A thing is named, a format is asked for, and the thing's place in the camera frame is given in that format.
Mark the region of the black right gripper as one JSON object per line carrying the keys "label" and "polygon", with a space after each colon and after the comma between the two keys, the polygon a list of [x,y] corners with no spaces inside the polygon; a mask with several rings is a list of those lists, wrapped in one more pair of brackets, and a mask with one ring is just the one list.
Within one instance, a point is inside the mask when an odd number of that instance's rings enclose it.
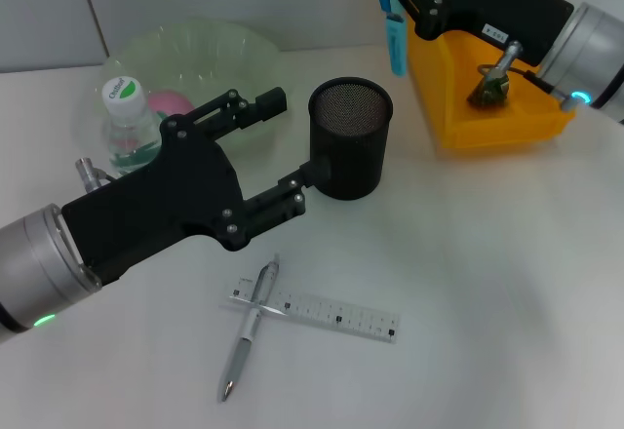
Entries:
{"label": "black right gripper", "polygon": [[536,66],[552,49],[574,7],[566,0],[398,0],[422,39],[469,33],[503,51],[522,46],[520,60]]}

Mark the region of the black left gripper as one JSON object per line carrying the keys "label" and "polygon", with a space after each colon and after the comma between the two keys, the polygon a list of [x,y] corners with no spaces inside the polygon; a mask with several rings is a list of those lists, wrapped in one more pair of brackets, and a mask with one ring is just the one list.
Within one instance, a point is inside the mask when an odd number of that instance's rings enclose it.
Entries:
{"label": "black left gripper", "polygon": [[231,252],[251,239],[241,187],[219,138],[287,110],[280,87],[253,102],[232,89],[160,127],[146,166],[62,207],[87,268],[109,285],[132,266],[192,236]]}

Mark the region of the blue sheathed scissors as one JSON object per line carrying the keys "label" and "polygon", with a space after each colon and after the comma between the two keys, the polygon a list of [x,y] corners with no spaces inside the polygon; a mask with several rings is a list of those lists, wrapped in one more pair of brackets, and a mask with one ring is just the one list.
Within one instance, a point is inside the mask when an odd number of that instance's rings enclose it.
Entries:
{"label": "blue sheathed scissors", "polygon": [[385,15],[386,44],[392,72],[396,76],[407,73],[407,22],[403,6],[398,0],[378,0]]}

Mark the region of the pink toy peach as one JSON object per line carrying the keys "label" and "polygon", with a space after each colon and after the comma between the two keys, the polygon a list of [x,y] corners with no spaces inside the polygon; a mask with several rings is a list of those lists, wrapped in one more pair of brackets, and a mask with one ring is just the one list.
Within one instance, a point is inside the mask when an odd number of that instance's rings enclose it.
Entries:
{"label": "pink toy peach", "polygon": [[172,115],[185,115],[194,109],[191,101],[183,94],[175,91],[150,93],[147,97],[149,108],[161,118]]}

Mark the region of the green plastic wrapper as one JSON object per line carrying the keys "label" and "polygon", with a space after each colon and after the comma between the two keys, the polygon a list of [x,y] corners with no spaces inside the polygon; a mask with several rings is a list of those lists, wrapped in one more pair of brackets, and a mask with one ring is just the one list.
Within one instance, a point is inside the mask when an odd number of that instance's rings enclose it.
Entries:
{"label": "green plastic wrapper", "polygon": [[484,76],[467,98],[468,102],[479,108],[504,105],[509,91],[509,78]]}

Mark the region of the transparent plastic ruler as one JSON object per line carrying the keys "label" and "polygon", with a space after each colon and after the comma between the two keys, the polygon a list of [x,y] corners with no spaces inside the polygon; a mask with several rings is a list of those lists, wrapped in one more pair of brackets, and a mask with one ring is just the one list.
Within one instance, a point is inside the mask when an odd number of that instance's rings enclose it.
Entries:
{"label": "transparent plastic ruler", "polygon": [[398,314],[283,287],[275,287],[259,308],[275,319],[386,343],[395,343],[399,331]]}

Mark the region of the clear green-labelled water bottle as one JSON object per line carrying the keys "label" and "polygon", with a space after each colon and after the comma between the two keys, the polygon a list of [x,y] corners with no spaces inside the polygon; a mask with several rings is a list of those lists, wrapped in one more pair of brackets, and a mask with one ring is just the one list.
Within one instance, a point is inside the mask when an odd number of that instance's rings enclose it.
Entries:
{"label": "clear green-labelled water bottle", "polygon": [[160,122],[136,78],[118,76],[101,90],[107,111],[105,139],[109,161],[124,176],[149,164],[161,147]]}

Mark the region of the black mesh pen holder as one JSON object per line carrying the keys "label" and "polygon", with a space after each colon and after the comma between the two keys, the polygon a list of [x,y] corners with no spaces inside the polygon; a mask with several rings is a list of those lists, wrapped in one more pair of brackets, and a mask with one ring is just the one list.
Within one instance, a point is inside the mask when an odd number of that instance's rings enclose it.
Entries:
{"label": "black mesh pen holder", "polygon": [[308,102],[310,159],[323,166],[316,188],[342,201],[368,196],[380,182],[393,102],[371,80],[339,77],[320,85]]}

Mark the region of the translucent green plastic fruit bowl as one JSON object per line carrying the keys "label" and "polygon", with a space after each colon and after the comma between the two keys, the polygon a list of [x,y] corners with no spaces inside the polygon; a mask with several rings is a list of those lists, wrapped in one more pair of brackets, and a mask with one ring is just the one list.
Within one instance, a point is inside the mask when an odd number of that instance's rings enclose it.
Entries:
{"label": "translucent green plastic fruit bowl", "polygon": [[283,57],[273,42],[240,24],[195,18],[159,26],[111,54],[86,81],[71,117],[72,138],[82,155],[108,162],[101,87],[113,78],[136,78],[151,98],[175,93],[195,107],[230,89],[252,101],[276,87],[292,93]]}

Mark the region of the silver ballpoint pen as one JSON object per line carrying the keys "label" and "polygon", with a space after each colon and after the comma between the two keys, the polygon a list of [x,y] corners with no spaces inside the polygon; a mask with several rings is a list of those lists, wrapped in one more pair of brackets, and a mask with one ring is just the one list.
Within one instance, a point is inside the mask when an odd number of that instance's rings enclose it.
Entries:
{"label": "silver ballpoint pen", "polygon": [[220,401],[226,402],[235,386],[240,382],[246,361],[249,358],[255,335],[262,317],[262,307],[274,288],[280,269],[280,257],[277,253],[259,271],[254,288],[249,298],[248,312],[242,322],[239,336],[227,363],[220,390]]}

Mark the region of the yellow plastic storage bin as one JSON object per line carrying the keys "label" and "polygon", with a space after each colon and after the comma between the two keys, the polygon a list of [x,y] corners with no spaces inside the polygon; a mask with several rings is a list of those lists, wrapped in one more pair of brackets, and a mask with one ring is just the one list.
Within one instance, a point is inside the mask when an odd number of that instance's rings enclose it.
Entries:
{"label": "yellow plastic storage bin", "polygon": [[409,17],[407,60],[436,142],[445,149],[518,145],[559,134],[572,114],[523,77],[529,65],[517,60],[509,72],[504,105],[479,108],[467,98],[482,79],[480,64],[494,64],[499,49],[464,32],[450,31],[434,41],[416,36]]}

